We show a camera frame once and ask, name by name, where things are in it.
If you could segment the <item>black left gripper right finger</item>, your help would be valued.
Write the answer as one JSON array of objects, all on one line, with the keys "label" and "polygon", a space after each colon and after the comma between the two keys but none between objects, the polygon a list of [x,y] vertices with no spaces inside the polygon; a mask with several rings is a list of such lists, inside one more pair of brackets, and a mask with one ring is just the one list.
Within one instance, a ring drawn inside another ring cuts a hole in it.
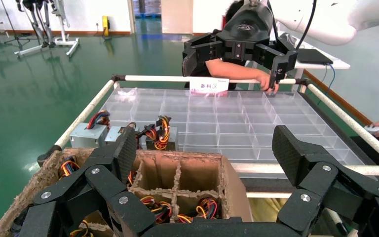
[{"label": "black left gripper right finger", "polygon": [[359,236],[379,237],[379,181],[342,165],[324,147],[298,140],[284,125],[274,129],[272,150],[296,188],[278,223],[304,237],[330,209],[355,223]]}]

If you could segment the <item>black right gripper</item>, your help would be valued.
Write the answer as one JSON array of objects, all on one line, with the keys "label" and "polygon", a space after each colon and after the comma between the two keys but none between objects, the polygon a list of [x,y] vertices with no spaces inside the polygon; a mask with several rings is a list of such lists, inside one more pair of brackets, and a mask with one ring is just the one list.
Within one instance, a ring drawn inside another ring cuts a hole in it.
[{"label": "black right gripper", "polygon": [[296,39],[289,33],[270,41],[273,15],[267,5],[232,3],[225,13],[225,25],[216,33],[206,33],[184,43],[182,75],[188,77],[199,63],[212,59],[255,61],[270,70],[269,88],[295,68]]}]

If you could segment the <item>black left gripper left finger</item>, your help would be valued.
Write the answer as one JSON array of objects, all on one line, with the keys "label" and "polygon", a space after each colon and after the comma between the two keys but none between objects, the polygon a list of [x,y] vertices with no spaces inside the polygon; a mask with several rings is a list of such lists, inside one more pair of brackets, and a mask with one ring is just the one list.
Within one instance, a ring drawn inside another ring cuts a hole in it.
[{"label": "black left gripper left finger", "polygon": [[126,185],[136,152],[131,127],[113,144],[94,149],[77,171],[34,197],[20,236],[67,237],[95,211],[116,235],[143,236],[155,226],[155,216]]}]

